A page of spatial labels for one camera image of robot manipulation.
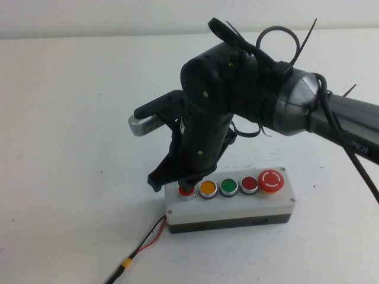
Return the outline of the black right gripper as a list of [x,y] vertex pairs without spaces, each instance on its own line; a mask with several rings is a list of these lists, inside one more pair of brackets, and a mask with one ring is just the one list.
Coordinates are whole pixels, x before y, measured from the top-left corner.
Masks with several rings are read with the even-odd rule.
[[180,191],[192,191],[202,178],[214,172],[227,148],[224,141],[232,118],[228,106],[196,104],[186,99],[181,118],[184,131],[175,126],[169,153],[147,177],[152,189],[159,192],[163,185],[178,182]]

